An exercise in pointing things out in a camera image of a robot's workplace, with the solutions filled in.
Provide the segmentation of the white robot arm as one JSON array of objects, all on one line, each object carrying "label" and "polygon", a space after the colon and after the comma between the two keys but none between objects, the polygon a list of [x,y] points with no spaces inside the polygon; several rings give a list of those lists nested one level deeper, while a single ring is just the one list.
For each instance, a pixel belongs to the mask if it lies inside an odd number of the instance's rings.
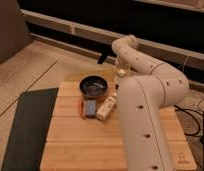
[{"label": "white robot arm", "polygon": [[159,110],[188,94],[187,77],[172,65],[137,50],[138,39],[112,43],[117,62],[135,69],[117,89],[117,109],[128,171],[175,171]]}]

